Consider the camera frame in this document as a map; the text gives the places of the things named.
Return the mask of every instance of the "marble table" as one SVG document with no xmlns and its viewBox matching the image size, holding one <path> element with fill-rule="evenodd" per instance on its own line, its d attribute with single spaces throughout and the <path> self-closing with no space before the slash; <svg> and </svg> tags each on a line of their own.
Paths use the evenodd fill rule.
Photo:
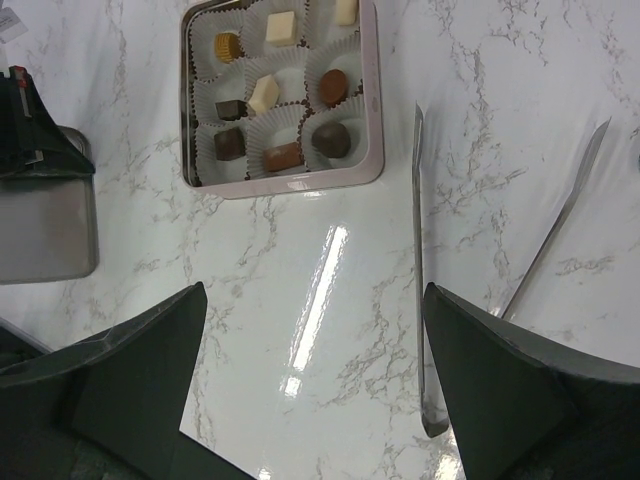
<svg viewBox="0 0 640 480">
<path fill-rule="evenodd" d="M 640 200 L 631 203 L 640 190 L 640 5 L 379 0 L 382 176 L 223 201 L 180 179 L 178 26 L 188 3 L 5 1 L 29 28 L 8 45 L 10 62 L 34 75 L 54 119 L 92 144 L 100 265 L 81 280 L 0 288 L 1 317 L 60 348 L 203 281 L 209 310 L 186 434 L 260 480 L 464 478 L 451 433 L 430 440 L 420 422 L 417 101 L 440 125 L 427 273 L 489 309 L 526 269 L 519 241 L 549 215 L 538 208 L 540 192 L 558 193 L 549 176 L 568 174 L 585 131 L 614 117 L 594 179 L 615 183 L 594 182 L 597 208 L 577 206 L 572 222 L 617 212 L 629 230 L 619 242 L 614 232 L 607 242 L 582 241 L 597 231 L 567 237 L 568 250 L 549 259 L 553 282 L 537 286 L 549 305 L 528 308 L 548 319 L 536 327 L 548 336 L 640 364 L 632 335 L 615 349 L 599 343 L 633 323 L 617 308 L 635 301 L 632 285 L 607 290 L 619 294 L 607 302 L 587 299 L 577 317 L 554 307 L 560 289 L 583 299 L 581 282 L 605 285 L 640 261 L 630 238 L 640 221 Z M 624 211 L 608 200 L 612 190 L 624 194 Z"/>
</svg>

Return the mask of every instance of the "rectangular chocolate bar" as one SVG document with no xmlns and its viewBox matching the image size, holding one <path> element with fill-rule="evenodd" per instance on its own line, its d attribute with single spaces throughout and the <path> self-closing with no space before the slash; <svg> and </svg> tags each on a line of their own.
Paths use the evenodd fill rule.
<svg viewBox="0 0 640 480">
<path fill-rule="evenodd" d="M 302 165 L 302 157 L 297 142 L 269 148 L 262 153 L 267 172 L 280 172 Z"/>
</svg>

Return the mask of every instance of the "paper cupcake liner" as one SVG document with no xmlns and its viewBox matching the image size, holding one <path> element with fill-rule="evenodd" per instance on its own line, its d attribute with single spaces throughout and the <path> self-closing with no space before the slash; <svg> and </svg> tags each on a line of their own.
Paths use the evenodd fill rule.
<svg viewBox="0 0 640 480">
<path fill-rule="evenodd" d="M 311 144 L 311 136 L 316 129 L 327 122 L 342 123 L 351 136 L 351 150 L 344 158 L 327 158 Z M 316 113 L 308 117 L 302 124 L 300 134 L 302 154 L 307 167 L 312 172 L 335 168 L 349 168 L 359 164 L 367 154 L 367 121 L 364 107 L 364 96 L 349 98 L 336 108 Z"/>
<path fill-rule="evenodd" d="M 219 75 L 227 66 L 215 55 L 213 48 L 216 35 L 235 33 L 240 35 L 245 22 L 246 10 L 234 9 L 224 12 L 208 12 L 196 17 L 191 25 L 189 41 L 196 78 L 210 80 Z"/>
<path fill-rule="evenodd" d="M 349 80 L 349 95 L 358 93 L 362 84 L 362 56 L 360 54 L 360 34 L 343 38 L 325 47 L 311 50 L 307 57 L 304 82 L 307 88 L 309 105 L 315 112 L 323 112 L 329 107 L 318 94 L 322 76 L 329 70 L 342 70 Z"/>
<path fill-rule="evenodd" d="M 304 86 L 304 66 L 308 54 L 307 48 L 291 47 L 267 57 L 247 61 L 245 100 L 249 101 L 256 82 L 265 75 L 273 75 L 280 88 L 278 105 L 305 100 L 307 93 Z"/>
<path fill-rule="evenodd" d="M 337 40 L 350 37 L 360 30 L 360 15 L 349 26 L 334 22 L 335 0 L 311 0 L 303 27 L 303 35 L 310 48 L 320 48 Z"/>
<path fill-rule="evenodd" d="M 250 57 L 262 57 L 279 52 L 287 47 L 275 47 L 266 42 L 267 19 L 272 13 L 294 11 L 296 15 L 296 43 L 302 45 L 303 31 L 307 17 L 305 0 L 259 0 L 247 9 L 241 32 L 242 49 Z"/>
<path fill-rule="evenodd" d="M 213 142 L 213 137 L 216 133 L 230 130 L 234 127 L 242 129 L 246 144 L 249 129 L 249 121 L 247 119 L 227 122 L 225 125 L 198 125 L 195 135 L 196 172 L 203 187 L 244 181 L 247 172 L 247 156 L 221 162 L 216 157 L 216 149 Z"/>
<path fill-rule="evenodd" d="M 305 165 L 270 173 L 264 168 L 263 152 L 278 145 L 299 143 L 300 123 L 307 113 L 304 105 L 287 105 L 269 110 L 249 124 L 247 168 L 251 179 L 292 175 L 306 171 Z"/>
<path fill-rule="evenodd" d="M 193 83 L 193 112 L 199 122 L 222 123 L 216 110 L 217 102 L 245 100 L 245 68 L 247 60 L 239 59 L 215 79 Z"/>
</svg>

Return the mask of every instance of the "milk chocolate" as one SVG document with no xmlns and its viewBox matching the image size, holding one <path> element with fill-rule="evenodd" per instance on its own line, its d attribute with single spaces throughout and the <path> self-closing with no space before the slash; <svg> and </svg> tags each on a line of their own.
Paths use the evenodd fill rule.
<svg viewBox="0 0 640 480">
<path fill-rule="evenodd" d="M 339 122 L 327 122 L 311 135 L 311 145 L 328 158 L 344 158 L 351 150 L 351 136 Z"/>
<path fill-rule="evenodd" d="M 302 165 L 300 149 L 296 142 L 269 148 L 262 153 L 267 172 L 279 172 Z"/>
<path fill-rule="evenodd" d="M 235 160 L 246 154 L 244 135 L 240 127 L 216 133 L 213 137 L 213 143 L 216 147 L 216 158 L 222 162 Z"/>
<path fill-rule="evenodd" d="M 318 94 L 320 99 L 330 108 L 347 98 L 349 79 L 342 70 L 329 70 L 320 79 Z"/>
<path fill-rule="evenodd" d="M 216 111 L 220 120 L 232 122 L 240 120 L 247 114 L 247 104 L 242 100 L 228 100 L 216 103 Z"/>
</svg>

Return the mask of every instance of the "white chocolate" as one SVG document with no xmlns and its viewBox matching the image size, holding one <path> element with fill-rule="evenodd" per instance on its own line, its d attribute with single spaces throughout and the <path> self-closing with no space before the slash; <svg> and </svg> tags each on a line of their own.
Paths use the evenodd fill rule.
<svg viewBox="0 0 640 480">
<path fill-rule="evenodd" d="M 267 18 L 267 42 L 276 47 L 296 43 L 295 12 L 272 13 Z"/>
<path fill-rule="evenodd" d="M 336 25 L 353 25 L 357 18 L 358 0 L 336 0 Z"/>
<path fill-rule="evenodd" d="M 256 113 L 264 113 L 273 108 L 280 96 L 280 87 L 273 75 L 262 77 L 256 82 L 256 88 L 249 99 L 249 106 Z"/>
</svg>

